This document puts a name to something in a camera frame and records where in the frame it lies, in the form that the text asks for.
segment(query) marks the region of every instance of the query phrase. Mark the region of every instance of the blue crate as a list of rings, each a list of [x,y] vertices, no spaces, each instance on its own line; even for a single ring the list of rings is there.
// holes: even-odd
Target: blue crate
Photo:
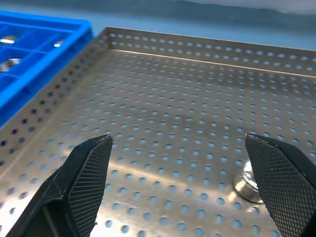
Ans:
[[[0,39],[5,36],[18,38],[0,43],[0,64],[21,61],[0,73],[0,127],[91,41],[92,31],[84,20],[0,11]]]

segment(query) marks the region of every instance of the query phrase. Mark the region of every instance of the perforated metal tray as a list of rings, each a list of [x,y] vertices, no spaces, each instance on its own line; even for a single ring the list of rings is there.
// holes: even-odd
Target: perforated metal tray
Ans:
[[[0,131],[0,235],[88,138],[115,138],[91,236],[280,236],[233,178],[256,132],[313,161],[313,51],[107,28]]]

